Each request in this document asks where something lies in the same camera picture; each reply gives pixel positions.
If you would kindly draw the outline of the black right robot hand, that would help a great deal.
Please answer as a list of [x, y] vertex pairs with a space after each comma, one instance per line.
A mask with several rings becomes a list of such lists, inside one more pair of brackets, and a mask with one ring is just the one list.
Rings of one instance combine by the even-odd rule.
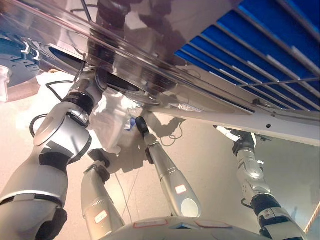
[[214, 125], [213, 127], [226, 138], [233, 141], [232, 152], [235, 156], [237, 156], [238, 152], [242, 150], [250, 150], [253, 153], [255, 152], [257, 140], [254, 133], [225, 128], [218, 125]]

